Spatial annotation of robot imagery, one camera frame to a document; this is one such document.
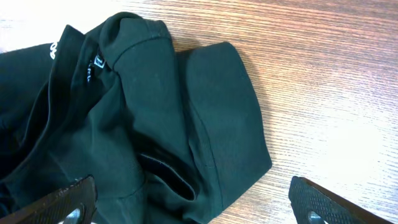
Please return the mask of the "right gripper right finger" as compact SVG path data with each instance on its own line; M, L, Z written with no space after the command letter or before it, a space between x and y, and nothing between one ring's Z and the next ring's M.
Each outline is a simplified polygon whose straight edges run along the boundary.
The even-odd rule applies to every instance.
M298 224L391 224L304 177L292 177L289 200Z

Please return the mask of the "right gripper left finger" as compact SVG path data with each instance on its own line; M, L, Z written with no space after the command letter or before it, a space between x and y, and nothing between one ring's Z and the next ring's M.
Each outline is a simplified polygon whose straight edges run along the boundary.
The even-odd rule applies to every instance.
M98 198L92 175L1 218L1 224L92 224Z

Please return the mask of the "black t-shirt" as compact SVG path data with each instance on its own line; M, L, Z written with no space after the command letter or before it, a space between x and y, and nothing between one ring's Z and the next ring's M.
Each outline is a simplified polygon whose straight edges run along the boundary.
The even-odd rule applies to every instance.
M228 42L176 52L120 12L1 54L1 215L88 175L95 223L207 223L270 168L259 103Z

